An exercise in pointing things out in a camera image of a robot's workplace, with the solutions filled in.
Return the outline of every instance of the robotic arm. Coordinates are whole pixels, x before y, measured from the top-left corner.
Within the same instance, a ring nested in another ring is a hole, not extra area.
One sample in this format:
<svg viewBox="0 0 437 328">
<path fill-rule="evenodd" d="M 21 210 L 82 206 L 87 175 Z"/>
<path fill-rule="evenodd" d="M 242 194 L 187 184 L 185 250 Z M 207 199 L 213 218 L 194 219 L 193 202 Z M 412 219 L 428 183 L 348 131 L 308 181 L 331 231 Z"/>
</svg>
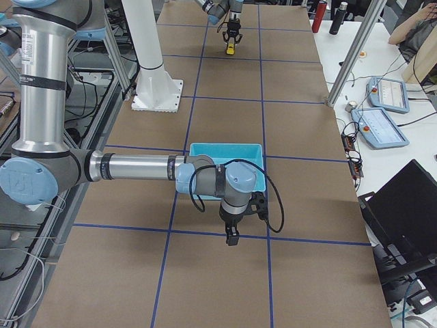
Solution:
<svg viewBox="0 0 437 328">
<path fill-rule="evenodd" d="M 237 244 L 237 224 L 245 215 L 258 213 L 267 219 L 262 194 L 252 193 L 255 172 L 238 160 L 224 166 L 207 156 L 122 156 L 69 149 L 63 140 L 68 40 L 76 33 L 104 33 L 103 1 L 13 2 L 14 18 L 23 30 L 20 137 L 12 145 L 13 158 L 0 167 L 0 187 L 14 201 L 49 202 L 73 186 L 101 179 L 160 179 L 174 180 L 176 189 L 192 200 L 193 194 L 221 198 L 219 215 L 228 245 Z M 214 8 L 221 15 L 223 8 Z"/>
<path fill-rule="evenodd" d="M 240 15 L 244 0 L 221 0 L 217 5 L 214 5 L 212 0 L 196 0 L 196 2 L 208 14 L 208 20 L 213 25 L 217 24 L 226 13 L 230 13 L 227 30 L 223 32 L 223 41 L 227 45 L 226 54 L 233 55 L 235 53 L 235 45 L 240 43 L 243 37 L 240 34 Z"/>
</svg>

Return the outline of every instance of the red bottle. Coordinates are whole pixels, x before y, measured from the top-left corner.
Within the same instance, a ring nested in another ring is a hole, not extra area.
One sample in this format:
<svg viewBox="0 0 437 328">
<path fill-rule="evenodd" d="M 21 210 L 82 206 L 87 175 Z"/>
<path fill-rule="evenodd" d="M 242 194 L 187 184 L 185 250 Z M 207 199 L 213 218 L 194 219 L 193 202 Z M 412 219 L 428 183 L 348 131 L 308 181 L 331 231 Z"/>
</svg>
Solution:
<svg viewBox="0 0 437 328">
<path fill-rule="evenodd" d="M 315 18 L 312 26 L 313 33 L 317 33 L 319 31 L 320 24 L 322 24 L 322 19 L 323 16 L 325 15 L 327 4 L 328 3 L 326 1 L 321 1 L 317 6 L 317 10 L 315 11 Z"/>
</svg>

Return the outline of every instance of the metal pole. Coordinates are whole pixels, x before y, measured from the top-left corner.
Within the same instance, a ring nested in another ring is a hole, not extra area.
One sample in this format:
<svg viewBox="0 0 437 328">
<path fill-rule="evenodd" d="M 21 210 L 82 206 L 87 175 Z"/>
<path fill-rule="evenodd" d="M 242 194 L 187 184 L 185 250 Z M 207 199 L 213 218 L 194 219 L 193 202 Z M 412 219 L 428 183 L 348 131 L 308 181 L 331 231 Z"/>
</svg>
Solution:
<svg viewBox="0 0 437 328">
<path fill-rule="evenodd" d="M 130 81 L 128 77 L 128 73 L 126 72 L 126 68 L 122 62 L 122 55 L 117 46 L 117 42 L 115 41 L 111 24 L 109 23 L 109 19 L 106 13 L 104 13 L 104 25 L 106 27 L 106 36 L 104 37 L 104 45 L 108 51 L 109 59 L 114 66 L 115 74 L 117 75 L 118 81 L 122 87 L 123 92 L 127 92 L 130 87 Z"/>
<path fill-rule="evenodd" d="M 331 89 L 328 99 L 326 100 L 326 104 L 328 106 L 333 107 L 340 96 L 340 92 L 342 91 L 346 80 L 348 79 L 348 76 L 356 63 L 356 60 L 358 59 L 358 55 L 366 43 L 382 9 L 384 9 L 386 2 L 387 0 L 372 0 L 370 3 L 367 13 L 364 17 L 364 21 L 361 23 L 361 26 L 356 33 L 352 46 L 346 55 L 343 65 L 341 65 L 340 72 L 337 75 L 333 88 Z"/>
<path fill-rule="evenodd" d="M 11 81 L 14 82 L 14 85 L 20 89 L 20 74 L 3 51 L 0 51 L 0 68 L 9 76 Z"/>
<path fill-rule="evenodd" d="M 152 0 L 122 0 L 122 3 L 141 67 L 132 109 L 178 111 L 183 82 L 173 80 L 165 71 Z"/>
</svg>

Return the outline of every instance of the white desk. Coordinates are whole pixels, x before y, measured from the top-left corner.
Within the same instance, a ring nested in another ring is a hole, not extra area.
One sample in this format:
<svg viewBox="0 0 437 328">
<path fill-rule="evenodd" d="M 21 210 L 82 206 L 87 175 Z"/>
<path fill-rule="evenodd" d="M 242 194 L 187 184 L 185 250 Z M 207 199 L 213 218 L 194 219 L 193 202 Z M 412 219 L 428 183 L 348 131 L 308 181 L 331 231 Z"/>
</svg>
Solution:
<svg viewBox="0 0 437 328">
<path fill-rule="evenodd" d="M 324 20 L 318 33 L 314 34 L 315 43 L 317 44 L 321 63 L 326 78 L 326 82 L 334 82 L 340 71 L 339 62 L 344 61 L 349 51 L 350 45 L 360 26 L 359 22 L 345 22 L 341 26 L 336 36 L 329 34 L 331 22 Z M 404 63 L 402 56 L 396 46 L 388 44 L 389 33 L 382 23 L 377 23 L 374 27 L 366 45 L 362 50 L 366 51 L 367 56 L 359 59 L 355 64 L 352 72 L 355 77 L 364 76 L 381 76 L 388 71 L 389 66 L 397 58 L 390 70 L 398 68 Z M 386 77 L 401 80 L 401 74 L 405 69 L 404 64 L 399 70 L 388 74 Z M 346 123 L 351 122 L 350 114 L 344 108 L 348 101 L 355 100 L 360 104 L 365 98 L 365 86 L 369 79 L 358 79 L 355 86 L 352 82 L 347 82 L 338 101 L 334 106 L 336 116 Z M 407 85 L 408 90 L 419 90 L 417 85 Z M 411 98 L 426 98 L 425 94 L 420 92 L 408 92 Z M 367 101 L 364 102 L 364 108 L 370 107 Z M 434 112 L 430 102 L 427 101 L 410 101 L 410 113 L 398 114 L 390 112 L 390 116 L 397 124 L 403 124 L 421 118 L 429 113 Z M 343 130 L 343 124 L 339 123 L 339 129 Z M 411 159 L 416 159 L 435 179 L 437 179 L 437 161 L 434 154 L 437 153 L 437 115 L 431 116 L 423 121 L 414 123 L 410 126 L 401 128 L 410 145 L 403 148 L 391 148 L 387 150 L 372 150 L 364 141 L 361 135 L 358 135 L 360 153 L 363 158 L 364 178 L 361 180 L 361 186 L 358 195 L 363 195 L 370 191 L 378 191 L 387 181 L 389 181 L 401 168 Z M 431 324 L 437 325 L 437 309 L 433 309 L 424 315 L 423 318 Z M 393 327 L 401 327 L 401 317 L 392 320 Z M 406 327 L 424 327 L 417 321 L 406 322 Z"/>
</svg>

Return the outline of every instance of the black bottle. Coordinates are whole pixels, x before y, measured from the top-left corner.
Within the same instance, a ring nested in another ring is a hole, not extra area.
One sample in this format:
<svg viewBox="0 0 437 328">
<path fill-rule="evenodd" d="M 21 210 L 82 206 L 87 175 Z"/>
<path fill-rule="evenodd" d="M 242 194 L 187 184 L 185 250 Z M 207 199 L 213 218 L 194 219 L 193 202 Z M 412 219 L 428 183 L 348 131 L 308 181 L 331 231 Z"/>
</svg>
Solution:
<svg viewBox="0 0 437 328">
<path fill-rule="evenodd" d="M 347 6 L 348 6 L 347 2 L 340 3 L 340 7 L 337 10 L 337 12 L 335 13 L 333 23 L 329 29 L 330 34 L 335 35 L 335 34 L 339 33 L 340 25 L 343 23 L 344 16 L 346 15 Z"/>
</svg>

